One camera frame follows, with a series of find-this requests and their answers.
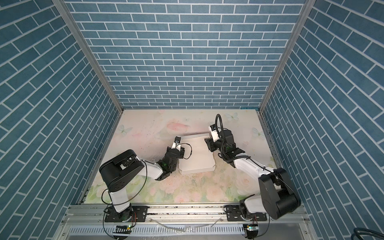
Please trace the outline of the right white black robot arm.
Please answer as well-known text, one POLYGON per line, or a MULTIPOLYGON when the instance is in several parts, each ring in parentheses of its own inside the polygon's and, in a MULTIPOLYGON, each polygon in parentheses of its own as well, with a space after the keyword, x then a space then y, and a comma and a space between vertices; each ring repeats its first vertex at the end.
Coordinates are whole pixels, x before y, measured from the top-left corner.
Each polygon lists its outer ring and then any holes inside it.
POLYGON ((232 132, 210 126, 210 137, 205 139, 211 152, 219 151, 224 162, 257 180, 260 196, 251 195, 240 201, 241 216, 249 220, 257 213, 266 213, 274 220, 291 213, 301 205, 300 196, 292 186, 290 175, 283 168, 273 169, 247 156, 238 148, 232 132))

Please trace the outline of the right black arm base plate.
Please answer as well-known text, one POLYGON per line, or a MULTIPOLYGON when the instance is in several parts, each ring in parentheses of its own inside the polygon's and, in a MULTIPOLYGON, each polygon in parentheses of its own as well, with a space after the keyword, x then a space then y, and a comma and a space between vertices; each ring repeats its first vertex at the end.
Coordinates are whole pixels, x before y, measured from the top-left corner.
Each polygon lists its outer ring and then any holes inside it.
POLYGON ((229 222, 267 221, 266 213, 250 213, 244 205, 224 205, 223 210, 229 222))

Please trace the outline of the white paper box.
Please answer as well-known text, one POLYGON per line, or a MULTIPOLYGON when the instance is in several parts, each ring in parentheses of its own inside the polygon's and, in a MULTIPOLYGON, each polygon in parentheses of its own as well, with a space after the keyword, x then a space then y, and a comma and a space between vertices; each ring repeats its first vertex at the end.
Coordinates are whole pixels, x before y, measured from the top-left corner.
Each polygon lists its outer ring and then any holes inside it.
POLYGON ((185 148, 184 159, 179 160, 181 175, 212 172, 216 168, 214 154, 208 149, 205 139, 209 133, 181 137, 182 147, 185 148))

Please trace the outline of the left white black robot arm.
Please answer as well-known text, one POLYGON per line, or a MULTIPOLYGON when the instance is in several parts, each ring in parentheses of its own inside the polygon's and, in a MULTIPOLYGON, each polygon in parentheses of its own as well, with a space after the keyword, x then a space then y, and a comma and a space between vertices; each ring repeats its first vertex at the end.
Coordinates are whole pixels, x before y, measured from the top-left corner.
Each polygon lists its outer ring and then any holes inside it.
POLYGON ((132 197, 126 191, 126 185, 137 175, 162 181, 176 171, 178 162, 184 158, 183 147, 168 147, 165 156, 156 163, 139 159, 133 150, 127 150, 102 164, 99 172, 107 186, 112 200, 107 207, 106 222, 128 222, 134 220, 132 197))

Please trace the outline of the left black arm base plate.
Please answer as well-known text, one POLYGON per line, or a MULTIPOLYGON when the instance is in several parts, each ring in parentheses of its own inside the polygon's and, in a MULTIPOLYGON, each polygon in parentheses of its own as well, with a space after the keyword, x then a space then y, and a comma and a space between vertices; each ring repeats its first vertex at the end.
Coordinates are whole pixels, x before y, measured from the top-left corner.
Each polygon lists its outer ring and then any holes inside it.
POLYGON ((115 207, 107 207, 105 210, 104 221, 107 223, 124 223, 124 222, 145 222, 149 207, 147 206, 130 206, 122 212, 118 213, 115 207))

